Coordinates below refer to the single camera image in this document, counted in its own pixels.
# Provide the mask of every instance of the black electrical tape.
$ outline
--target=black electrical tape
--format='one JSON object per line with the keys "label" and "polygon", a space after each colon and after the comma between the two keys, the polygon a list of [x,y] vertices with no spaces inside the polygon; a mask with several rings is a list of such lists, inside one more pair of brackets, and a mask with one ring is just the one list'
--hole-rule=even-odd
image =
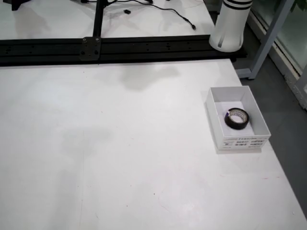
{"label": "black electrical tape", "polygon": [[[242,122],[236,122],[234,121],[231,116],[238,116],[242,119]],[[229,127],[237,130],[244,129],[248,123],[249,123],[249,115],[247,112],[245,112],[243,109],[239,108],[232,108],[229,109],[225,116],[225,123]]]}

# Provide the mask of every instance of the open box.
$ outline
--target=open box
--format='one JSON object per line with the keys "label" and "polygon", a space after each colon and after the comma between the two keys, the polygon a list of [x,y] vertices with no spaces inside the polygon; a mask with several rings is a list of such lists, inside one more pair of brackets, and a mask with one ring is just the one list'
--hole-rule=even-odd
{"label": "open box", "polygon": [[[261,148],[270,138],[270,131],[248,86],[212,87],[206,100],[215,143],[219,150],[242,150]],[[227,126],[227,111],[240,108],[249,115],[249,123],[242,130]]]}

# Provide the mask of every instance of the white table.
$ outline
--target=white table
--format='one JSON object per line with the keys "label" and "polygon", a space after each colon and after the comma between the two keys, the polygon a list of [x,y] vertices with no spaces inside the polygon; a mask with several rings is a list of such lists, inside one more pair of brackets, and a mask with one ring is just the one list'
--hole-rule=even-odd
{"label": "white table", "polygon": [[[138,3],[116,3],[105,9],[102,37],[209,35],[214,24],[202,0],[154,0],[162,8],[174,8],[196,25],[172,11]],[[0,2],[0,39],[83,38],[93,35],[95,3],[71,0],[31,0],[18,11]]]}
{"label": "white table", "polygon": [[2,230],[307,229],[269,143],[219,154],[229,60],[0,72]]}

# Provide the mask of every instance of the black tape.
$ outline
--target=black tape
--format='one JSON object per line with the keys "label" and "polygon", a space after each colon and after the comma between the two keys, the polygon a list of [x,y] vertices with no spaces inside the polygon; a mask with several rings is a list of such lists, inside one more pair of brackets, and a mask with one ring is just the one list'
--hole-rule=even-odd
{"label": "black tape", "polygon": [[233,3],[233,4],[238,4],[238,5],[249,5],[253,2],[253,0],[251,0],[251,1],[227,0],[227,1],[230,2],[230,3]]}
{"label": "black tape", "polygon": [[[239,116],[243,121],[242,122],[234,121],[231,118],[231,116],[233,115]],[[228,110],[224,120],[225,120],[226,125],[228,125],[229,127],[236,129],[236,130],[241,130],[241,129],[244,129],[248,125],[249,115],[243,109],[232,108]]]}
{"label": "black tape", "polygon": [[233,9],[233,10],[237,10],[237,11],[244,11],[244,10],[247,10],[247,9],[249,9],[251,7],[251,5],[250,6],[246,6],[246,7],[231,6],[231,5],[227,4],[225,1],[223,1],[223,4],[226,7],[230,8],[230,9]]}

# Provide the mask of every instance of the black cable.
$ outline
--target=black cable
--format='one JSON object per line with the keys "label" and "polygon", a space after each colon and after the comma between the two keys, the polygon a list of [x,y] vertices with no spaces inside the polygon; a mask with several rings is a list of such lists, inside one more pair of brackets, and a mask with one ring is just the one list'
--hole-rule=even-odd
{"label": "black cable", "polygon": [[109,5],[111,5],[111,4],[113,4],[113,3],[119,3],[119,2],[130,2],[130,1],[135,1],[135,2],[137,2],[137,3],[139,3],[139,4],[142,4],[142,5],[145,5],[145,6],[153,6],[153,7],[156,7],[156,8],[158,8],[158,9],[160,9],[160,10],[163,10],[163,11],[173,11],[173,12],[175,12],[180,18],[182,18],[184,21],[186,21],[187,23],[189,23],[190,25],[191,25],[191,27],[192,27],[192,29],[193,30],[196,30],[196,26],[194,25],[194,24],[192,24],[191,22],[190,22],[190,20],[189,19],[187,19],[186,17],[183,17],[180,13],[178,13],[176,10],[174,10],[174,9],[172,9],[172,8],[161,8],[161,7],[158,7],[158,6],[156,6],[156,5],[153,5],[152,3],[153,3],[153,1],[152,0],[145,0],[145,1],[147,1],[147,2],[150,2],[150,3],[143,3],[143,2],[140,2],[140,1],[137,1],[137,0],[113,0],[112,2],[109,2],[109,4],[107,5],[107,6],[109,6]]}

